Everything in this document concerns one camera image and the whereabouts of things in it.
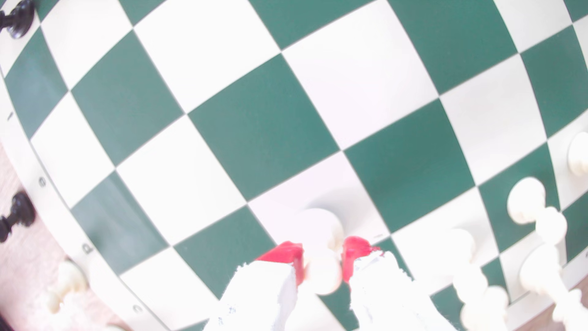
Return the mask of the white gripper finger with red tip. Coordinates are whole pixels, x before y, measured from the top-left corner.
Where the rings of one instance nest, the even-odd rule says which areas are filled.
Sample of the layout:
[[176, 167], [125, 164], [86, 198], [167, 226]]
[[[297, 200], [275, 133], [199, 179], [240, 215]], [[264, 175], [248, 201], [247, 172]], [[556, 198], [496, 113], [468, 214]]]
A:
[[237, 268], [203, 330], [284, 330], [305, 276], [303, 245], [283, 242]]
[[349, 236], [342, 246], [342, 273], [361, 330], [456, 330], [392, 252]]

